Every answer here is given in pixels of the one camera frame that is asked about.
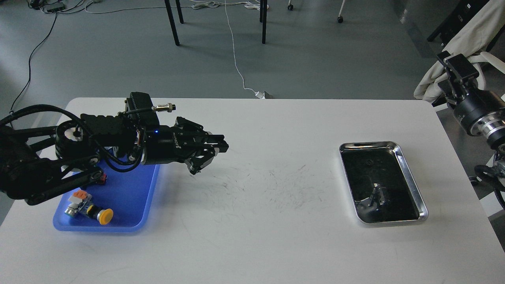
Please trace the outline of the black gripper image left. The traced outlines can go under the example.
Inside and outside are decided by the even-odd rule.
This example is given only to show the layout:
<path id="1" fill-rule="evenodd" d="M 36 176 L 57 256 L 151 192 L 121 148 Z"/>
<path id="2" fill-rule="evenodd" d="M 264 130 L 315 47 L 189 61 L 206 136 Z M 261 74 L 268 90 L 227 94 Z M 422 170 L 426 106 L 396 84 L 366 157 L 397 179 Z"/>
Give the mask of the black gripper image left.
<path id="1" fill-rule="evenodd" d="M 224 135 L 214 135 L 198 123 L 178 116 L 176 125 L 146 129 L 142 165 L 185 163 L 191 174 L 208 166 L 229 149 Z"/>

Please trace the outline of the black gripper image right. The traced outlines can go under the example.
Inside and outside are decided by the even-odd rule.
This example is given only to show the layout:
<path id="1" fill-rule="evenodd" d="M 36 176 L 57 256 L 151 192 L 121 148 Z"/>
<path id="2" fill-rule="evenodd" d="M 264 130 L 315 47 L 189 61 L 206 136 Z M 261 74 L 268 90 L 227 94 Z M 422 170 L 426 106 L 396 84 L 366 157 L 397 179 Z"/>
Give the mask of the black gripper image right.
<path id="1" fill-rule="evenodd" d="M 504 100 L 494 92 L 478 90 L 480 74 L 463 54 L 443 51 L 436 58 L 447 75 L 438 86 L 460 126 L 470 136 L 504 138 Z"/>

